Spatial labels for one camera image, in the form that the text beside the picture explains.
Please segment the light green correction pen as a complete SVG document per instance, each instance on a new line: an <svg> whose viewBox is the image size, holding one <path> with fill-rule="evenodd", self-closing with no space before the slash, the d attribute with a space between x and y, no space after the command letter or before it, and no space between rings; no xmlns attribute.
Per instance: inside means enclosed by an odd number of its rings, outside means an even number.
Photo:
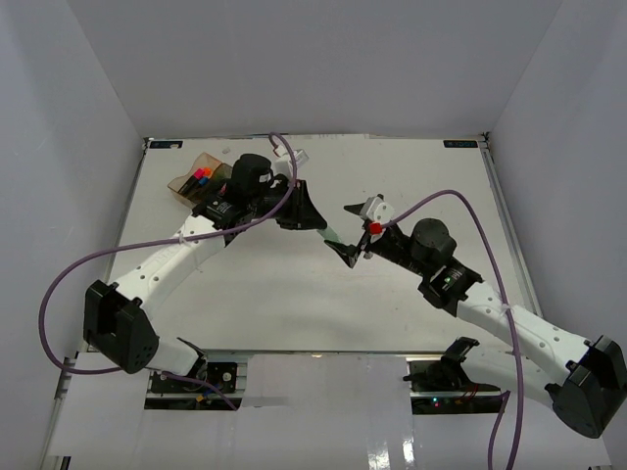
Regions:
<svg viewBox="0 0 627 470"><path fill-rule="evenodd" d="M327 226L324 229L318 230L317 233L322 237L324 241L330 241L333 243L342 242L341 238L330 226Z"/></svg>

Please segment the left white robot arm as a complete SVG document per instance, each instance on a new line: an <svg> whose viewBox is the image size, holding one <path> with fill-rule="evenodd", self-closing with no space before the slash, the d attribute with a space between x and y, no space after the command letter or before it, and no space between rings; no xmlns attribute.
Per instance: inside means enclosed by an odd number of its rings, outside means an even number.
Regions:
<svg viewBox="0 0 627 470"><path fill-rule="evenodd" d="M208 258L225 249L246 224L268 217L282 229L319 230L326 220L307 184L293 171L303 150L277 151L277 160L244 154L226 176L212 174L195 194L190 215L164 248L110 284L97 280L85 294L83 338L128 374L144 368L173 373L184 390L207 379L201 354L182 339L160 337L152 318L169 295Z"/></svg>

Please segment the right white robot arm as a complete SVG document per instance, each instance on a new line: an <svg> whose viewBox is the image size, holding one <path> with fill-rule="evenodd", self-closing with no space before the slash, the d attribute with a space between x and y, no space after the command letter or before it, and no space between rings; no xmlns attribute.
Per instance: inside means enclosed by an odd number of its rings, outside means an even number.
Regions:
<svg viewBox="0 0 627 470"><path fill-rule="evenodd" d="M455 340L440 360L450 388L479 383L513 390L586 438L603 434L626 401L626 362L615 341L606 335L591 341L511 305L455 258L457 242L437 218L423 218L405 234L379 197L347 210L362 220L361 238L355 245L326 243L344 263L353 267L360 256L375 255L400 266L419 276L417 290L434 308L511 346L511 352L489 352L475 339Z"/></svg>

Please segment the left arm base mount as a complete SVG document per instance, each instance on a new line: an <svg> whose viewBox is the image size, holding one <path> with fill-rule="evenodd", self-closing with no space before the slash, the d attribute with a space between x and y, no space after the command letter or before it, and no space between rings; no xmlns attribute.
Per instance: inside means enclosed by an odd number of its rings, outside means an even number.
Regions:
<svg viewBox="0 0 627 470"><path fill-rule="evenodd" d="M242 401L236 362L209 362L200 369L197 383L153 373L144 408L169 411L235 411Z"/></svg>

